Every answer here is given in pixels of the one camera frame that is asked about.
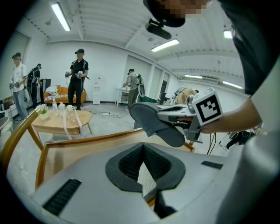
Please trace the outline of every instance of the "orange sofa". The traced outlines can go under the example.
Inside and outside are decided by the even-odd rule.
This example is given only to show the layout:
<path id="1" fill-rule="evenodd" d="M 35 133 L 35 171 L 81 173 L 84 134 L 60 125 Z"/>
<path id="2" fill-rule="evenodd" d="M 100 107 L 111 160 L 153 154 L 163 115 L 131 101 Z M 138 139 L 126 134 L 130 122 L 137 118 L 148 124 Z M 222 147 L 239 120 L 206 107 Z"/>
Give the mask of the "orange sofa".
<path id="1" fill-rule="evenodd" d="M 61 86 L 57 86 L 57 93 L 59 95 L 65 95 L 65 94 L 68 94 L 68 87 L 61 87 Z M 45 100 L 48 96 L 50 96 L 51 94 L 50 93 L 44 93 L 44 102 L 45 104 L 52 104 L 53 103 L 53 100 Z M 68 97 L 60 97 L 60 98 L 56 98 L 55 99 L 57 103 L 66 103 L 68 104 Z M 86 91 L 83 91 L 82 92 L 82 96 L 81 96 L 81 103 L 84 103 L 86 101 Z M 76 103 L 76 97 L 74 96 L 73 98 L 73 103 Z"/>

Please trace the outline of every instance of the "man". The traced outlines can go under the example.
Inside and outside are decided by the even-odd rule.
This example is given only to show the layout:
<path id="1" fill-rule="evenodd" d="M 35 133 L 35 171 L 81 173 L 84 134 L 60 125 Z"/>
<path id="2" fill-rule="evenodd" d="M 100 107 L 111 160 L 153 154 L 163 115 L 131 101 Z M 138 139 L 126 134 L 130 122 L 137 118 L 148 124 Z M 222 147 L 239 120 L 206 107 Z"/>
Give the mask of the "man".
<path id="1" fill-rule="evenodd" d="M 267 26 L 267 24 L 275 22 L 273 16 L 277 15 L 276 10 L 278 8 L 273 7 L 273 3 L 263 3 L 262 7 L 259 7 L 254 1 L 218 1 L 234 28 L 233 41 L 239 52 L 243 67 L 245 93 L 253 96 L 248 98 L 240 108 L 225 113 L 218 121 L 203 126 L 203 133 L 244 131 L 263 121 L 255 105 L 260 104 L 258 96 L 262 95 L 261 92 L 264 88 L 261 86 L 262 83 L 267 88 L 268 84 L 276 85 L 276 81 L 271 81 L 271 79 L 277 79 L 275 75 L 271 76 L 267 82 L 264 81 L 280 53 L 278 37 L 271 31 L 271 26 Z M 171 18 L 170 21 L 175 24 L 178 21 L 177 19 L 185 18 L 186 14 L 199 13 L 202 8 L 206 8 L 206 4 L 210 1 L 147 0 L 146 2 L 150 3 L 149 9 L 156 18 L 161 17 L 164 20 Z M 268 11 L 269 15 L 264 16 L 263 13 Z M 264 104 L 268 105 L 268 102 L 265 101 L 261 101 L 261 103 L 263 107 L 265 107 Z M 265 117 L 267 122 L 273 125 L 263 111 L 262 117 Z M 180 118 L 180 120 L 190 120 L 190 118 Z"/>
<path id="2" fill-rule="evenodd" d="M 13 55 L 12 59 L 14 60 L 14 64 L 16 65 L 12 77 L 14 102 L 21 118 L 20 121 L 23 121 L 28 116 L 24 100 L 24 82 L 26 81 L 26 68 L 25 65 L 21 63 L 21 54 L 19 52 Z"/>
<path id="3" fill-rule="evenodd" d="M 125 87 L 130 83 L 130 91 L 128 93 L 128 106 L 126 108 L 126 111 L 129 111 L 130 106 L 135 103 L 138 96 L 138 85 L 135 83 L 136 75 L 134 73 L 134 69 L 131 68 L 128 71 L 127 75 L 127 80 L 122 86 Z"/>
<path id="4" fill-rule="evenodd" d="M 42 68 L 41 64 L 38 64 L 33 68 L 27 76 L 27 89 L 28 93 L 31 92 L 33 109 L 36 109 L 37 106 L 37 80 L 39 82 L 40 88 L 42 83 L 40 81 L 40 69 Z"/>
<path id="5" fill-rule="evenodd" d="M 175 104 L 186 104 L 188 102 L 188 96 L 195 95 L 197 90 L 192 88 L 186 88 L 181 93 L 178 94 L 175 98 Z"/>
<path id="6" fill-rule="evenodd" d="M 77 55 L 77 60 L 72 62 L 70 73 L 66 73 L 66 76 L 71 76 L 68 88 L 68 101 L 69 105 L 73 105 L 74 92 L 76 91 L 76 110 L 81 110 L 81 96 L 84 80 L 88 75 L 88 62 L 83 59 L 84 49 L 78 49 L 75 54 Z"/>

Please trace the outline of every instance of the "white pillow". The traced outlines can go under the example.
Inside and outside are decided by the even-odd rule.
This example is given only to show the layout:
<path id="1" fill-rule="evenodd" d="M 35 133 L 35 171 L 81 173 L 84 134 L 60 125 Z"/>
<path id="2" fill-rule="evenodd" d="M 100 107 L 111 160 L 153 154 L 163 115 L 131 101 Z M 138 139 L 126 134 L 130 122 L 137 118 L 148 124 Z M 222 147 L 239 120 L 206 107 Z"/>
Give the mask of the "white pillow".
<path id="1" fill-rule="evenodd" d="M 47 87 L 45 92 L 50 93 L 50 94 L 56 93 L 57 92 L 57 86 L 49 86 L 49 87 Z"/>

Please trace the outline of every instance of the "ceiling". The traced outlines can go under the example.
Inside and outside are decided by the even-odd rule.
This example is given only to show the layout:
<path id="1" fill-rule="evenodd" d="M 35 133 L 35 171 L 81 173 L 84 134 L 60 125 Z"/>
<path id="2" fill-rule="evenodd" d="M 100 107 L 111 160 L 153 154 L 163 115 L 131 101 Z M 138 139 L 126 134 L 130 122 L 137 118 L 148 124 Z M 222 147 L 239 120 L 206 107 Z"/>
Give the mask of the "ceiling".
<path id="1" fill-rule="evenodd" d="M 165 27 L 180 44 L 151 52 L 166 42 L 144 28 L 153 18 L 142 0 L 59 0 L 71 27 L 66 32 L 51 4 L 38 0 L 25 17 L 49 39 L 48 42 L 89 41 L 110 44 L 146 56 L 180 78 L 202 75 L 244 86 L 242 65 L 232 39 L 223 30 L 231 23 L 217 1 L 207 10 L 186 19 L 180 28 Z"/>

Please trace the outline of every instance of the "ceiling light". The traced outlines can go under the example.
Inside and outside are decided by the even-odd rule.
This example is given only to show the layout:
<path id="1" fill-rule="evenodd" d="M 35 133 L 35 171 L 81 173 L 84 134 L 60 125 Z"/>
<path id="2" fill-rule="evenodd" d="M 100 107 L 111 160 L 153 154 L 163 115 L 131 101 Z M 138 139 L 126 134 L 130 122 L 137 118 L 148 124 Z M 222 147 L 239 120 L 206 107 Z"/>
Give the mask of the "ceiling light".
<path id="1" fill-rule="evenodd" d="M 166 42 L 162 45 L 159 45 L 159 46 L 153 48 L 151 51 L 152 52 L 157 52 L 157 51 L 160 51 L 164 48 L 171 47 L 171 46 L 176 45 L 176 44 L 179 44 L 179 41 L 177 39 L 174 39 L 174 40 L 168 41 L 168 42 Z"/>
<path id="2" fill-rule="evenodd" d="M 223 81 L 223 84 L 226 84 L 226 85 L 229 85 L 229 86 L 233 86 L 233 87 L 238 88 L 238 89 L 243 89 L 243 87 L 238 86 L 238 85 L 235 85 L 235 84 L 232 84 L 232 83 L 230 83 L 230 82 L 225 82 L 225 81 Z"/>
<path id="3" fill-rule="evenodd" d="M 232 33 L 230 30 L 224 30 L 224 37 L 227 39 L 232 39 Z"/>
<path id="4" fill-rule="evenodd" d="M 185 75 L 187 78 L 195 78 L 195 79 L 202 79 L 202 76 L 197 76 L 197 75 Z"/>
<path id="5" fill-rule="evenodd" d="M 56 14 L 58 20 L 60 21 L 61 25 L 63 26 L 63 28 L 66 30 L 66 31 L 70 31 L 71 28 L 70 26 L 68 25 L 67 21 L 66 21 L 66 18 L 65 18 L 65 15 L 64 13 L 62 12 L 62 9 L 61 9 L 61 6 L 60 4 L 57 2 L 55 4 L 52 4 L 52 10 L 54 11 L 54 13 Z"/>

